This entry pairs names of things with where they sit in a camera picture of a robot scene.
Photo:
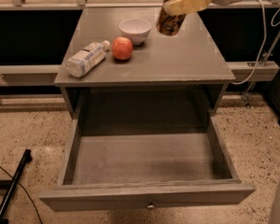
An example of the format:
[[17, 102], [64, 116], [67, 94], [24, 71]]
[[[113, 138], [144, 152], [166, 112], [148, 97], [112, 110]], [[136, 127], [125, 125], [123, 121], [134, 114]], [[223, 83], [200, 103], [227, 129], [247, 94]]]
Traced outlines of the orange soda can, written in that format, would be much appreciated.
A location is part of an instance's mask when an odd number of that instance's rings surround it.
[[164, 7], [162, 7], [156, 22], [156, 28], [163, 35], [176, 35], [179, 32], [185, 18], [186, 14], [169, 15], [165, 11]]

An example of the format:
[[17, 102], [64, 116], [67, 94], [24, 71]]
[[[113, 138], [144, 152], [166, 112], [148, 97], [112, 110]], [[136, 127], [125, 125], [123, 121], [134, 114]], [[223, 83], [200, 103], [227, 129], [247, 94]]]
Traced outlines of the grey open drawer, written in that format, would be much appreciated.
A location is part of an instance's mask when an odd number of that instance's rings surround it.
[[238, 204], [256, 190], [240, 180], [216, 118], [199, 132], [87, 136], [74, 119], [55, 189], [54, 211]]

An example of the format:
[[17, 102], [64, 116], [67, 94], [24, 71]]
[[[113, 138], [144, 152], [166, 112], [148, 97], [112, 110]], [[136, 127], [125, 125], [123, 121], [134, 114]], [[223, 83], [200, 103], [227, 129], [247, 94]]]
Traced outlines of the metal drawer knob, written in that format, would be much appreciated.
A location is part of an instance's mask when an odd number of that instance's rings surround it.
[[149, 203], [147, 204], [147, 210], [154, 210], [154, 209], [155, 209], [154, 203], [153, 203], [153, 202], [149, 202]]

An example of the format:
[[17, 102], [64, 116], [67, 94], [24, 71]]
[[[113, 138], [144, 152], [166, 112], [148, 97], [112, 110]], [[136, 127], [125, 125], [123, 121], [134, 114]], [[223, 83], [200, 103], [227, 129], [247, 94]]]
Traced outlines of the white ceramic bowl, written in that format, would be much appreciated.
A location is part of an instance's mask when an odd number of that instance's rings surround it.
[[119, 24], [119, 30], [134, 45], [141, 45], [150, 33], [151, 24], [149, 21], [143, 19], [128, 19]]

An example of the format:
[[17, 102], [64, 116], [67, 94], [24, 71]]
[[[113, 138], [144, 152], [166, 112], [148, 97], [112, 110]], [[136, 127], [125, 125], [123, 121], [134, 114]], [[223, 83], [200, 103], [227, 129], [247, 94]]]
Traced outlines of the red apple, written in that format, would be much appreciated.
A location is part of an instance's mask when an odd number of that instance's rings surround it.
[[133, 54], [133, 43], [127, 37], [117, 37], [112, 43], [111, 52], [115, 59], [128, 60]]

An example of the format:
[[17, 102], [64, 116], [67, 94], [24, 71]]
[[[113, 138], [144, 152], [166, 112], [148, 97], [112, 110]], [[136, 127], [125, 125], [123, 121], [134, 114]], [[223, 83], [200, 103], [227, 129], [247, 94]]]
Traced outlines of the grey wooden cabinet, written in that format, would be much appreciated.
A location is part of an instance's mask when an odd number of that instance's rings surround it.
[[[71, 56], [92, 41], [113, 41], [119, 36], [119, 24], [126, 19], [141, 18], [155, 24], [158, 15], [156, 7], [86, 8], [66, 55]], [[233, 73], [194, 13], [186, 17], [176, 36], [161, 35], [152, 29], [144, 44], [135, 47], [129, 61], [118, 62], [108, 53], [82, 78], [70, 76], [61, 67], [55, 84], [65, 90], [69, 87], [227, 85], [232, 81]]]

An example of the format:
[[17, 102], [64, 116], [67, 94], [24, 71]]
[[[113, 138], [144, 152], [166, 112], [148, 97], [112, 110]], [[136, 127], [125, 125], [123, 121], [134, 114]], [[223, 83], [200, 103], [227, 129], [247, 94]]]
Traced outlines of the clear plastic water bottle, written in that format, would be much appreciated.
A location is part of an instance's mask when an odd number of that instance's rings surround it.
[[110, 48], [110, 42], [92, 42], [84, 49], [71, 56], [65, 63], [65, 68], [73, 77], [83, 77], [99, 64]]

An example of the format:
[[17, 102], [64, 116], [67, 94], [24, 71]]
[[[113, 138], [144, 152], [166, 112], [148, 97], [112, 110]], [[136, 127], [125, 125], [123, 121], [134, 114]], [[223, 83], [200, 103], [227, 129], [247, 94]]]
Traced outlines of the black stand leg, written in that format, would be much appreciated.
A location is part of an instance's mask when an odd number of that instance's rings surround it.
[[25, 149], [22, 154], [20, 163], [19, 163], [14, 175], [11, 177], [11, 183], [7, 186], [7, 191], [4, 195], [2, 202], [0, 203], [0, 224], [5, 223], [4, 215], [8, 208], [9, 202], [11, 201], [14, 191], [20, 182], [21, 175], [22, 175], [25, 165], [27, 163], [29, 163], [31, 160], [32, 160], [31, 150]]

